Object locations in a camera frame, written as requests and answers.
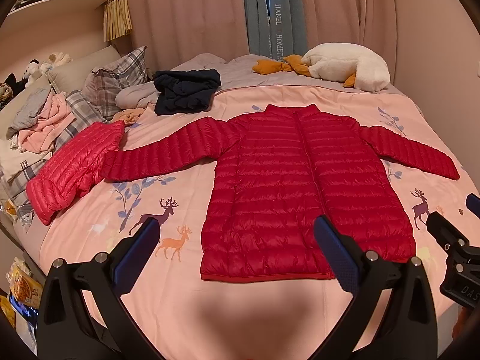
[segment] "blue gripper pad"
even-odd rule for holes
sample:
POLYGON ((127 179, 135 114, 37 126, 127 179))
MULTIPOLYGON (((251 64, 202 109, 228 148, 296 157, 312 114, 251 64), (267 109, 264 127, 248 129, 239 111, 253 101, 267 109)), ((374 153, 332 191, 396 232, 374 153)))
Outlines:
POLYGON ((160 239, 158 221, 145 222, 137 233, 140 233, 139 236, 135 237, 135 241, 113 271, 113 285, 117 295, 128 294, 131 291, 157 246, 160 239))
POLYGON ((480 218, 480 198, 473 193, 466 197, 466 207, 480 218))
POLYGON ((342 244, 338 232, 331 228, 321 216, 315 219, 313 231, 318 246, 320 246, 342 289, 356 295, 360 283, 359 267, 342 244))

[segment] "plaid fabric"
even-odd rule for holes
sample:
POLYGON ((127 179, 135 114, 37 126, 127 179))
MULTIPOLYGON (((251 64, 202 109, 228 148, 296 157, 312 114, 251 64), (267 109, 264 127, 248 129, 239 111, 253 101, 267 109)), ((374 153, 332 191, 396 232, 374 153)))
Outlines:
POLYGON ((94 86, 97 98, 90 101, 106 120, 112 120, 114 114, 121 111, 115 104, 115 97, 126 87, 147 82, 145 68, 146 46, 133 50, 120 58, 114 69, 100 68, 94 73, 94 86))
MULTIPOLYGON (((83 97, 80 91, 71 92, 66 102, 70 106, 76 119, 56 139, 55 151, 94 122, 99 121, 106 123, 105 119, 99 115, 95 107, 83 97)), ((11 202, 17 207, 17 216, 24 227, 29 226, 33 219, 33 208, 25 191, 27 182, 38 174, 46 162, 47 160, 40 160, 28 168, 23 169, 8 183, 5 181, 0 168, 0 180, 4 190, 11 202)))

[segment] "jacket sleeve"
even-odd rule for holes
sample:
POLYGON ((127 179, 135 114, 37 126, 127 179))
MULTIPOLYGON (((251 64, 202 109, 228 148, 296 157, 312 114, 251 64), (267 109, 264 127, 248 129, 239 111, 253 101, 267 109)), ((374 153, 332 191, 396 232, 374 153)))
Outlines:
POLYGON ((174 172, 203 157, 217 159, 241 137, 237 123, 204 117, 158 142, 105 155, 100 176, 132 181, 174 172))
POLYGON ((423 143, 404 138, 381 126, 360 127, 360 137, 376 154, 389 157, 408 167, 458 180, 460 175, 452 159, 423 143))

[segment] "metal screw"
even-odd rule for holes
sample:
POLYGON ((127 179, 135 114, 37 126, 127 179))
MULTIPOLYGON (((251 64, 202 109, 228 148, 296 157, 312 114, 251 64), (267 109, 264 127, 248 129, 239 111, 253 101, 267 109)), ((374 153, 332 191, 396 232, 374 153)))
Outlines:
POLYGON ((104 251, 101 251, 95 256, 95 261, 97 263, 104 263, 105 261, 107 261, 108 257, 109 257, 108 254, 106 254, 104 251))
POLYGON ((373 250, 368 250, 365 253, 365 256, 370 260, 370 261, 377 261, 378 260, 378 253, 373 250))
POLYGON ((53 262, 53 266, 54 266, 55 268, 60 268, 62 265, 63 265, 63 259, 56 259, 56 260, 53 262))
POLYGON ((420 266, 422 264, 422 261, 417 256, 413 256, 410 261, 415 266, 420 266))

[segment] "white shelf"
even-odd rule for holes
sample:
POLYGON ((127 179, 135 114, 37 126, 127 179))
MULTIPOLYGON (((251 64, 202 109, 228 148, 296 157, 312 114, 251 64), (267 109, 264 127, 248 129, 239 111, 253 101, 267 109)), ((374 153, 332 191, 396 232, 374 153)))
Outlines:
POLYGON ((36 23, 62 14, 92 10, 105 1, 107 0, 41 0, 31 3, 8 14, 0 27, 0 36, 28 30, 34 37, 36 23))

